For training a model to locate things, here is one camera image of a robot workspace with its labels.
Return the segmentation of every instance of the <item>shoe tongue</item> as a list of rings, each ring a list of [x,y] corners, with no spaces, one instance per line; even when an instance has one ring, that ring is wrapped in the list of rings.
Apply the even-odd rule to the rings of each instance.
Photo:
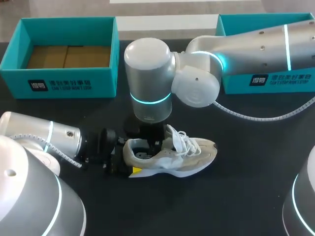
[[[183,144],[178,132],[170,125],[166,127],[166,139],[163,141],[163,148],[175,149],[177,152],[183,152]]]

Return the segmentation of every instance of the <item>screw hole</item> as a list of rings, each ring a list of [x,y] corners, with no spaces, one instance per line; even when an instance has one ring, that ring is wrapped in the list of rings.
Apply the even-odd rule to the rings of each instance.
[[[72,137],[72,136],[73,136],[73,133],[72,133],[71,131],[68,131],[68,132],[67,132],[67,136]]]
[[[4,174],[6,175],[6,176],[9,176],[9,177],[13,177],[13,176],[16,176],[16,172],[14,171],[14,170],[5,170],[4,171]]]

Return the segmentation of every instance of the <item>teal box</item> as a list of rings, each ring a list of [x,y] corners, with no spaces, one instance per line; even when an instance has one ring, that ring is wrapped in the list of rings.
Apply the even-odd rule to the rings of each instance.
[[[34,46],[111,46],[109,67],[26,69]],[[119,36],[115,17],[23,18],[0,65],[16,99],[116,96]]]
[[[280,26],[299,21],[314,19],[311,13],[267,13],[220,15],[217,23],[217,36],[230,36],[253,30]],[[226,94],[276,93],[276,92],[313,92],[315,91],[315,68],[270,73],[264,86],[250,86],[252,74],[224,76],[222,83]],[[281,78],[298,77],[299,83],[286,83]]]

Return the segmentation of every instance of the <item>shoe sole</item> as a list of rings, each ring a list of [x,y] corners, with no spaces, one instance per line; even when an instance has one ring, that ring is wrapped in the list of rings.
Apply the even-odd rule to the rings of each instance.
[[[216,158],[216,156],[206,165],[201,166],[201,167],[194,169],[194,170],[191,170],[191,171],[175,171],[175,170],[165,170],[165,169],[142,169],[139,172],[131,174],[129,176],[129,178],[149,177],[149,176],[153,176],[155,174],[161,174],[161,173],[170,174],[170,175],[173,175],[173,176],[178,177],[178,178],[184,178],[184,177],[192,176],[192,175],[202,171],[207,166],[209,166],[215,160],[215,158]]]

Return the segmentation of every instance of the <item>black logo label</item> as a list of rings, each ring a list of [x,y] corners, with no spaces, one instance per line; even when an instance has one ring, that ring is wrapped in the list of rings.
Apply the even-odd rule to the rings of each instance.
[[[268,75],[253,75],[250,86],[264,86],[267,79]]]
[[[47,85],[44,80],[28,80],[29,85],[34,92],[48,91]]]

